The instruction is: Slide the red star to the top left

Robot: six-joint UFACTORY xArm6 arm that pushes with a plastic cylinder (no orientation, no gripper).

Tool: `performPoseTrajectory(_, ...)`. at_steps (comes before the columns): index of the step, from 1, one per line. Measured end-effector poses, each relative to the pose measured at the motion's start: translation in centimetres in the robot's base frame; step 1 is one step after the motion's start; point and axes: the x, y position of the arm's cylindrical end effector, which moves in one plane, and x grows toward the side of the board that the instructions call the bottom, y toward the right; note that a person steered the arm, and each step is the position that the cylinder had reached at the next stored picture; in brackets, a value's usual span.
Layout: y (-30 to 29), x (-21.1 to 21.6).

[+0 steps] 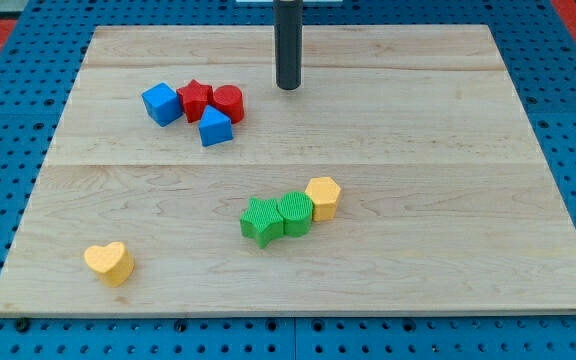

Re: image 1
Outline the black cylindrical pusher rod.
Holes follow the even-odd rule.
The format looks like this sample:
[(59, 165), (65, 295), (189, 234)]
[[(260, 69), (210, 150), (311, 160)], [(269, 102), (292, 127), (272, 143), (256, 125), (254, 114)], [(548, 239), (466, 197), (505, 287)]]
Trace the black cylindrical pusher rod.
[(283, 90), (301, 85), (302, 0), (274, 0), (276, 84)]

